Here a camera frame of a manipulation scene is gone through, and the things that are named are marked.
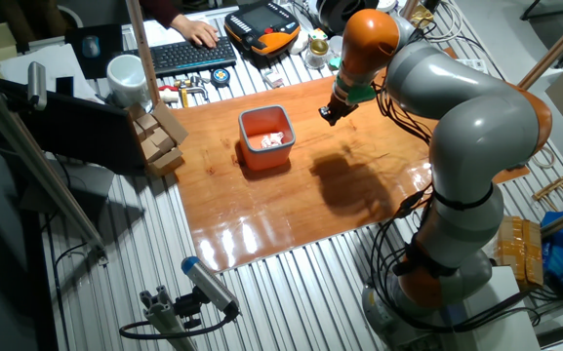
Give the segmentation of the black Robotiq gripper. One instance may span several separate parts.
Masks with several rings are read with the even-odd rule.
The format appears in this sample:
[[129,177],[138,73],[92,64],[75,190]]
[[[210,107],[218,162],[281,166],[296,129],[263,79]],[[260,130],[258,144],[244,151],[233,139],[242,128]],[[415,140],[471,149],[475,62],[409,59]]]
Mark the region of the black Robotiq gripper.
[[356,103],[348,104],[344,98],[340,98],[336,95],[331,95],[330,101],[327,106],[322,106],[319,108],[319,114],[325,120],[333,118],[331,119],[329,124],[331,127],[334,127],[339,121],[339,118],[347,116],[357,108],[358,105]]

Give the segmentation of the person's right hand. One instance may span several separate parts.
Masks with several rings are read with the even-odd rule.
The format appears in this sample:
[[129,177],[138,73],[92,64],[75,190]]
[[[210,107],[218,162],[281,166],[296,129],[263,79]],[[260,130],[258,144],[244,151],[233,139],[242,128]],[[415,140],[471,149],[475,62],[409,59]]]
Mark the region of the person's right hand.
[[218,31],[200,20],[191,20],[184,15],[177,15],[171,21],[171,27],[181,36],[197,46],[215,48],[219,42]]

